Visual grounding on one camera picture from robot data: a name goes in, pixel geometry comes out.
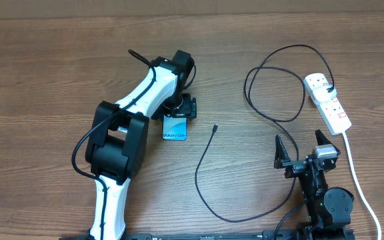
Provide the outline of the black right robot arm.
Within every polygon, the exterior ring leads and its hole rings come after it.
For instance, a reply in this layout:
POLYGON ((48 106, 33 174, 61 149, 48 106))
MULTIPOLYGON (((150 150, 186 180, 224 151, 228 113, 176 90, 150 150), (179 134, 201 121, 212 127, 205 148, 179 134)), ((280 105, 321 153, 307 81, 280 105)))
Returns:
POLYGON ((277 225, 272 239, 354 239, 351 212, 355 200, 353 194, 341 187, 330 188, 325 173, 336 168, 340 150, 330 142, 321 130, 316 130, 317 145, 304 160, 292 161, 280 136, 275 137, 274 168, 284 169, 285 178, 297 178, 300 182, 304 202, 286 214, 277 225), (280 233, 283 222, 300 208, 306 207, 308 222, 297 224, 294 230, 280 233))

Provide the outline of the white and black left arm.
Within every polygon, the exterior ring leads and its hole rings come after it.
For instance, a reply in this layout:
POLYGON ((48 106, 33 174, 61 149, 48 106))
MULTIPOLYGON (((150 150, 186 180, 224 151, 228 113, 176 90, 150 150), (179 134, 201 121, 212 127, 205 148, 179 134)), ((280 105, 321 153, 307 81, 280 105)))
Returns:
POLYGON ((196 74, 190 53, 178 50, 172 59, 151 61, 129 54, 147 66, 144 80, 126 97, 97 106, 71 156, 74 170, 96 186, 94 222, 84 239, 124 237, 127 192, 145 159, 150 121, 162 121, 164 140, 182 141, 197 116, 196 99, 186 92, 196 74))

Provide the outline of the Samsung Galaxy smartphone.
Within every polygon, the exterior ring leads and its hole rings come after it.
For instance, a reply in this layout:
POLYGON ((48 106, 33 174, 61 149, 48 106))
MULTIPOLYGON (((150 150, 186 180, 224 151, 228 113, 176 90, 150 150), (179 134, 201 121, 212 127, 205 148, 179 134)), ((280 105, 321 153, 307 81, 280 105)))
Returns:
POLYGON ((163 139, 166 141, 185 141, 187 139, 187 119, 164 116, 163 139))

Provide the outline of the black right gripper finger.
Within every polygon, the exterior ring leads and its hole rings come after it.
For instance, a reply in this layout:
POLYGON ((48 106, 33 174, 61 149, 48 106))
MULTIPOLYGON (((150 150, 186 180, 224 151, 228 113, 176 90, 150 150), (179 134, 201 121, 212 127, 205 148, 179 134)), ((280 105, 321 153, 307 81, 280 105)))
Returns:
POLYGON ((338 148, 334 144, 332 144, 332 142, 330 142, 328 138, 326 138, 326 136, 323 134, 323 132, 320 129, 315 131, 315 137, 317 140, 318 148, 330 147, 330 148, 333 148, 334 150, 338 150, 338 148))
POLYGON ((275 162, 290 162, 290 157, 280 135, 275 136, 275 162))

